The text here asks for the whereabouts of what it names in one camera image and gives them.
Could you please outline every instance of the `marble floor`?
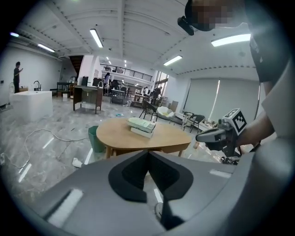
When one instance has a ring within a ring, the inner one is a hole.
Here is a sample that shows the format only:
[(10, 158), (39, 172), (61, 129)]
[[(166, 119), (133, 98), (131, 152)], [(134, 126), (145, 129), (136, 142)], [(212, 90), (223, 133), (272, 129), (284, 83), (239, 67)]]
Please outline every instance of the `marble floor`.
[[(129, 118), (139, 117), (142, 112), (140, 108), (110, 104), (107, 97), (104, 97), (101, 111), (97, 114), (94, 113), (94, 105), (83, 104), (82, 108), (77, 105), (79, 108), (73, 111), (72, 103), (71, 99), (53, 97), (53, 115), (31, 123), (16, 119), (13, 109), (0, 113), (0, 154), (5, 153), (2, 154), (5, 156), (5, 164), (1, 167), (1, 176), (8, 191), (28, 205), (33, 204), (46, 190), (77, 170), (72, 165), (74, 157), (83, 163), (105, 158), (105, 153), (91, 151), (89, 139), (65, 142), (44, 130), (30, 135), (33, 131), (46, 129), (62, 139), (82, 139), (88, 137), (88, 128), (100, 125), (105, 120), (116, 117), (117, 114), (124, 114), (124, 118)], [(158, 122), (168, 123), (160, 118)], [(192, 142), (183, 151), (183, 158), (217, 162), (216, 156), (222, 153), (211, 152), (204, 143), (194, 149), (196, 129), (189, 133), (187, 128), (186, 132), (192, 137)], [(24, 147), (28, 135), (30, 136), (26, 145), (30, 159), (23, 169), (19, 169), (29, 158)], [(151, 210), (157, 203), (154, 189), (156, 186), (152, 178), (147, 176), (144, 190), (150, 196)]]

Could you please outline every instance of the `green trash can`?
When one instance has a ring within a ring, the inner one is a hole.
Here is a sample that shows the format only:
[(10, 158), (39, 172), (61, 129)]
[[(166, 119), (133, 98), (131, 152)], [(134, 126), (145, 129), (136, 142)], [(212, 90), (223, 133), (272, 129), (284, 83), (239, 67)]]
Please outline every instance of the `green trash can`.
[(102, 153), (103, 151), (105, 151), (106, 147), (96, 136), (97, 127), (98, 127), (97, 125), (90, 127), (88, 129), (88, 136), (89, 136), (89, 140), (90, 140), (93, 151), (95, 153)]

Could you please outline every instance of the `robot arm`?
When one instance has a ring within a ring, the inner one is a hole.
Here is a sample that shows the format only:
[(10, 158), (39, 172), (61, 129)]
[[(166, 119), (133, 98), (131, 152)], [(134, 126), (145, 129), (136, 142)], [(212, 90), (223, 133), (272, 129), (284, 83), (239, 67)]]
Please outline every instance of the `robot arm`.
[(210, 150), (223, 151), (227, 157), (235, 155), (236, 141), (247, 124), (239, 108), (231, 110), (218, 121), (218, 127), (199, 133), (195, 139), (206, 143)]

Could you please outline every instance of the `white bathtub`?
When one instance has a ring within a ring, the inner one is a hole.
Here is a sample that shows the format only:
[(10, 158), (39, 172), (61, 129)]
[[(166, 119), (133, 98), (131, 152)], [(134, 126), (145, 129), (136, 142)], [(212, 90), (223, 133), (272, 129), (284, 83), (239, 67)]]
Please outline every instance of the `white bathtub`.
[(36, 121), (52, 115), (51, 91), (25, 91), (11, 95), (14, 113), (26, 122)]

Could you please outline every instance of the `staircase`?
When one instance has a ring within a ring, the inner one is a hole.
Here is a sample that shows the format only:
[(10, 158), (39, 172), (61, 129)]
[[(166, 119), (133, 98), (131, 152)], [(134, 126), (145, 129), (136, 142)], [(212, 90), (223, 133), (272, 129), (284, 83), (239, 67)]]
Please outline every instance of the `staircase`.
[(75, 68), (75, 71), (77, 73), (77, 76), (79, 75), (81, 63), (83, 60), (83, 56), (70, 56), (70, 60)]

